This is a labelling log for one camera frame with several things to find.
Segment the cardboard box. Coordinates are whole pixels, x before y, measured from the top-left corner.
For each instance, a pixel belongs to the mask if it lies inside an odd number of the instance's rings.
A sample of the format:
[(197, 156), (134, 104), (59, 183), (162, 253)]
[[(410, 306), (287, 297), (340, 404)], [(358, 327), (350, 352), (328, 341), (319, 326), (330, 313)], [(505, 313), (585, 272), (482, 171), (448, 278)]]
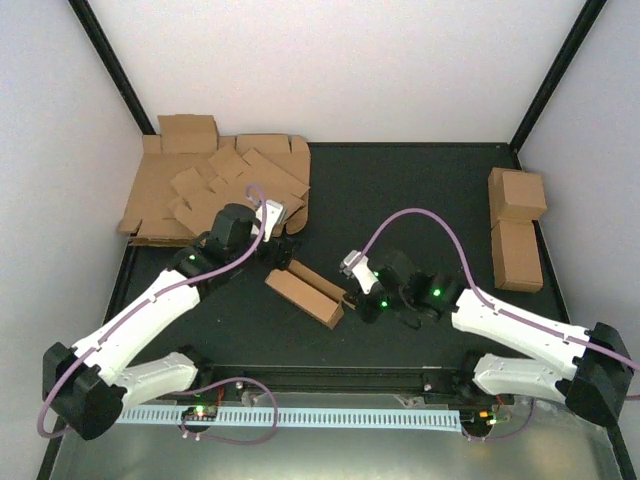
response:
[(537, 221), (547, 211), (542, 176), (493, 168), (488, 178), (491, 223)]
[(333, 330), (343, 318), (346, 291), (311, 270), (298, 260), (284, 269), (273, 269), (265, 283), (290, 303)]
[(495, 287), (535, 293), (543, 286), (536, 233), (532, 222), (501, 220), (491, 231)]

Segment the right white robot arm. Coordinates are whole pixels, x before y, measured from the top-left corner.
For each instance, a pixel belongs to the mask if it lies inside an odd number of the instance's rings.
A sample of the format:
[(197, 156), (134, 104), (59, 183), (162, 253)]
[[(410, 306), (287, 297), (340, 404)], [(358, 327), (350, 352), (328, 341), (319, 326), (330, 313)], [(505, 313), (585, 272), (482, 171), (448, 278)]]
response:
[(617, 424), (635, 370), (612, 326), (597, 323), (588, 329), (544, 318), (449, 275), (425, 273), (400, 252), (370, 263), (353, 250), (340, 269), (356, 281), (345, 297), (367, 323), (389, 310), (427, 313), (518, 352), (516, 358), (482, 354), (457, 374), (454, 388), (461, 400), (522, 395), (561, 403), (599, 426)]

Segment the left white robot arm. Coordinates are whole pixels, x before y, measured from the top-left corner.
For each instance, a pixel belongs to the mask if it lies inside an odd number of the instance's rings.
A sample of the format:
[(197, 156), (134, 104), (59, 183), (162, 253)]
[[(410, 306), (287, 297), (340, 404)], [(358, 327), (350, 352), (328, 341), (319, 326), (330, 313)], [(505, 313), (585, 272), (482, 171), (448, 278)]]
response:
[(274, 201), (256, 208), (231, 203), (210, 230), (179, 250), (152, 284), (101, 328), (70, 347), (57, 342), (43, 355), (43, 405), (37, 431), (44, 438), (70, 431), (85, 440), (105, 433), (122, 413), (158, 397), (193, 399), (220, 389), (211, 364), (184, 346), (137, 366), (132, 360), (166, 327), (200, 304), (257, 257), (284, 269), (296, 245), (276, 238), (287, 210)]

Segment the stack of flat cardboard blanks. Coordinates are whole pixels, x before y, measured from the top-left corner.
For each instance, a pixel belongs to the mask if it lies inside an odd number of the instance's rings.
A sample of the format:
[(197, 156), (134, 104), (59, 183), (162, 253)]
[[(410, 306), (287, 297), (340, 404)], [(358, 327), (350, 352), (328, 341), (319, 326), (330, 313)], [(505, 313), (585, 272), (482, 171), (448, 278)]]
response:
[[(158, 118), (161, 132), (143, 138), (143, 156), (130, 191), (119, 232), (136, 246), (186, 246), (197, 236), (182, 226), (167, 203), (177, 197), (170, 181), (191, 167), (210, 174), (206, 160), (224, 147), (243, 154), (251, 148), (263, 153), (310, 152), (299, 135), (260, 133), (220, 135), (211, 115), (176, 114)], [(247, 192), (264, 195), (251, 184)]]

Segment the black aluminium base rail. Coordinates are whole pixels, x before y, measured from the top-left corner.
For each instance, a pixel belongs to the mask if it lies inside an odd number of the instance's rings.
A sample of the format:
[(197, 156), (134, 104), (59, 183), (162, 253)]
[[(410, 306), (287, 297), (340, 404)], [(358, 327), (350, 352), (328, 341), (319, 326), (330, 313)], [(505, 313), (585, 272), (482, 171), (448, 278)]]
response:
[(527, 396), (553, 402), (592, 404), (607, 392), (599, 369), (579, 367), (571, 379), (551, 367), (528, 359), (487, 355), (472, 366), (426, 369), (358, 368), (247, 368), (233, 370), (214, 366), (196, 375), (194, 382), (179, 387), (179, 395), (201, 395), (210, 385), (229, 378), (232, 384), (251, 387), (251, 380), (274, 392), (409, 393), (424, 395), (429, 402), (489, 404), (498, 396)]

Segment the left black frame post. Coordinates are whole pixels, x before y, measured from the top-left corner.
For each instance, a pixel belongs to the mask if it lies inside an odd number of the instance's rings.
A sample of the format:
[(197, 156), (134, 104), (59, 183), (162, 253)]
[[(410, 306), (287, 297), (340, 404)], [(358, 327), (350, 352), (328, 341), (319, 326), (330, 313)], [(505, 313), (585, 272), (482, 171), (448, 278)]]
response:
[(155, 135), (155, 128), (90, 2), (87, 0), (69, 0), (68, 3), (138, 129), (143, 135)]

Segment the black frame post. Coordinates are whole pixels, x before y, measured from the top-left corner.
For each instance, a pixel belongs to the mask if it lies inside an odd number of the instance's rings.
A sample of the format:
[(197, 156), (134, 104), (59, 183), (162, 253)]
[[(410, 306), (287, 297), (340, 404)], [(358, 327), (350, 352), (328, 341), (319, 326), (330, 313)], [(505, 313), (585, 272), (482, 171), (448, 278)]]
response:
[(509, 148), (514, 154), (518, 154), (526, 143), (607, 3), (607, 0), (587, 0), (584, 2), (509, 142)]
[(138, 129), (143, 135), (155, 135), (155, 128), (90, 2), (87, 0), (69, 0), (68, 3)]

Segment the right black frame post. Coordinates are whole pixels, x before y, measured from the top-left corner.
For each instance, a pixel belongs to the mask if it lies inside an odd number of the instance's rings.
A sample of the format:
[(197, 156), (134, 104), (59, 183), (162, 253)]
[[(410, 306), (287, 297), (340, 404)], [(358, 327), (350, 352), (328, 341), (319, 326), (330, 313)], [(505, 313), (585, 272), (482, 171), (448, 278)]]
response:
[(607, 3), (607, 0), (587, 0), (584, 2), (509, 142), (509, 148), (514, 154), (518, 154), (526, 143)]

